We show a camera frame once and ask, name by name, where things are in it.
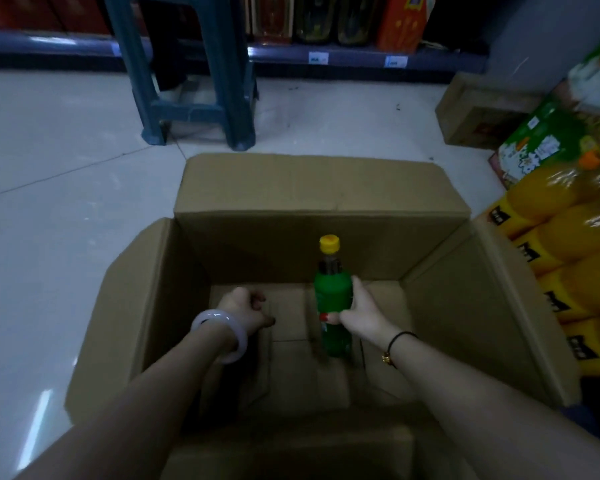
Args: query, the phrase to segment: black logo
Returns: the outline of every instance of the black logo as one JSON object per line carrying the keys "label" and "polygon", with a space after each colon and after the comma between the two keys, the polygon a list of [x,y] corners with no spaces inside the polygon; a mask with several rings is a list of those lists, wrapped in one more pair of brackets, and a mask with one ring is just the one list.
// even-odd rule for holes
{"label": "black logo", "polygon": [[520,250],[520,252],[522,252],[524,257],[527,259],[527,262],[531,262],[534,259],[538,259],[539,257],[541,257],[540,254],[538,254],[535,250],[533,250],[533,249],[531,249],[531,247],[529,247],[528,242],[523,242],[522,244],[520,244],[518,246],[518,249]]}
{"label": "black logo", "polygon": [[553,313],[566,312],[567,310],[571,309],[571,307],[568,306],[566,303],[556,298],[555,293],[553,291],[547,291],[544,293],[544,295],[546,296],[549,305],[551,305]]}
{"label": "black logo", "polygon": [[600,358],[598,354],[593,352],[593,350],[585,345],[584,336],[582,335],[573,335],[571,337],[567,337],[567,342],[569,343],[569,347],[571,347],[573,354],[578,360]]}
{"label": "black logo", "polygon": [[500,224],[503,224],[504,222],[506,222],[507,220],[509,220],[511,218],[510,215],[508,215],[506,212],[503,212],[500,209],[499,205],[497,205],[495,209],[493,209],[489,212],[489,216],[491,217],[491,220],[493,221],[493,223],[496,224],[497,226],[499,226]]}

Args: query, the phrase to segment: person's right arm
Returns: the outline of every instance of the person's right arm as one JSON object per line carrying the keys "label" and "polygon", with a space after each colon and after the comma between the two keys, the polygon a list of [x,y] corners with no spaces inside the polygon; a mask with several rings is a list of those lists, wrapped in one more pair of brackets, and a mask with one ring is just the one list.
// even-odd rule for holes
{"label": "person's right arm", "polygon": [[[401,332],[357,277],[337,320],[382,350]],[[481,480],[600,479],[600,441],[558,412],[411,335],[391,358]]]}

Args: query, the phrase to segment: bottle neck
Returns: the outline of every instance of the bottle neck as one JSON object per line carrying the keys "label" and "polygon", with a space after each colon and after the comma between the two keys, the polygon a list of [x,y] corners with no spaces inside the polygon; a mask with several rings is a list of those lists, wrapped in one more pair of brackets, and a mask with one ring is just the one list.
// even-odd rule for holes
{"label": "bottle neck", "polygon": [[318,263],[318,271],[321,274],[340,274],[342,272],[342,264],[337,254],[326,254]]}

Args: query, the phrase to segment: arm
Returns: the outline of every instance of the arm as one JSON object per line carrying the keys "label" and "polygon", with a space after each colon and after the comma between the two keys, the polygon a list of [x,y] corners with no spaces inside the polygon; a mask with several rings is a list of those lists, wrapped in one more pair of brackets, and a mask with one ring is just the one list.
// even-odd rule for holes
{"label": "arm", "polygon": [[[251,335],[273,319],[264,297],[236,288],[218,308]],[[134,379],[93,420],[72,428],[26,468],[18,480],[157,479],[185,414],[212,362],[236,345],[232,330],[204,322]]]}
{"label": "arm", "polygon": [[[382,350],[401,331],[356,277],[338,319]],[[600,441],[544,404],[410,335],[391,357],[482,480],[600,479]]]}

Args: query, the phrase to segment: yellow beverage bottle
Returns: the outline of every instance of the yellow beverage bottle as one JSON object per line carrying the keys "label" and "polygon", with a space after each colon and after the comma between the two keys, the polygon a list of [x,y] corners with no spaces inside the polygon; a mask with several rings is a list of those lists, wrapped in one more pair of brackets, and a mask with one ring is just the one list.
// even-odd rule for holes
{"label": "yellow beverage bottle", "polygon": [[488,217],[510,239],[577,203],[600,201],[600,159],[584,153],[577,163],[540,166],[525,175],[488,209]]}
{"label": "yellow beverage bottle", "polygon": [[574,205],[513,241],[536,275],[600,251],[600,202]]}
{"label": "yellow beverage bottle", "polygon": [[561,323],[600,315],[600,252],[538,278]]}
{"label": "yellow beverage bottle", "polygon": [[600,317],[562,325],[583,376],[600,376]]}

